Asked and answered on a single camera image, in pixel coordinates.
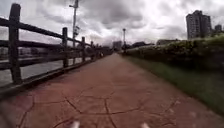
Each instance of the water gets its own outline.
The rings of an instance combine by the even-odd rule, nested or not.
[[[76,58],[76,63],[80,63],[80,62],[81,62],[81,58]],[[69,65],[72,65],[72,64],[73,64],[73,60],[70,59]],[[26,79],[31,76],[36,76],[36,75],[40,75],[52,70],[56,70],[56,69],[62,68],[62,66],[63,66],[63,61],[54,61],[49,63],[21,67],[22,79]],[[0,71],[0,87],[10,83],[12,83],[10,70]]]

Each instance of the railing post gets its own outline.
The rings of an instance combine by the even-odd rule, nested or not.
[[[92,49],[91,60],[94,60],[94,56],[95,56],[95,49],[94,49],[94,43],[93,43],[93,41],[91,41],[91,49]]]
[[[85,37],[82,37],[82,62],[86,61],[86,53],[85,53]]]
[[[11,64],[11,76],[14,84],[21,84],[21,70],[19,65],[19,29],[18,24],[20,21],[20,10],[19,4],[12,4],[9,21],[11,24],[9,26],[9,62]]]
[[[67,68],[68,67],[68,46],[67,46],[67,42],[68,42],[68,28],[63,28],[62,29],[62,45],[63,45],[63,67]]]

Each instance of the gray cloud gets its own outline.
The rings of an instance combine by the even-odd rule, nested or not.
[[[128,29],[127,39],[134,41],[186,39],[185,16],[196,9],[211,15],[213,26],[224,23],[224,3],[217,1],[81,0],[77,25],[81,28],[80,36],[102,43],[121,39],[124,27]],[[68,5],[74,0],[1,0],[1,17],[8,17],[13,2],[22,6],[22,22],[57,33],[61,33],[62,27],[68,27],[71,35],[73,10]],[[0,38],[5,33],[0,29]],[[26,34],[22,34],[21,38],[38,40],[41,37],[30,34],[26,38]]]

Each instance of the street lamp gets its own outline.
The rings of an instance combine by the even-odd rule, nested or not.
[[[126,53],[126,41],[125,41],[125,32],[126,32],[126,29],[123,28],[123,42],[124,42],[124,53]]]
[[[79,27],[76,26],[76,12],[77,12],[77,9],[79,7],[79,0],[75,0],[74,5],[69,5],[69,7],[74,9],[73,33],[72,33],[72,35],[73,35],[73,39],[75,40],[76,36],[78,35],[78,30],[79,30]]]

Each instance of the shrub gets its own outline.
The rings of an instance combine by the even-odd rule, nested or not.
[[[223,69],[224,35],[128,50],[127,55],[185,68]]]

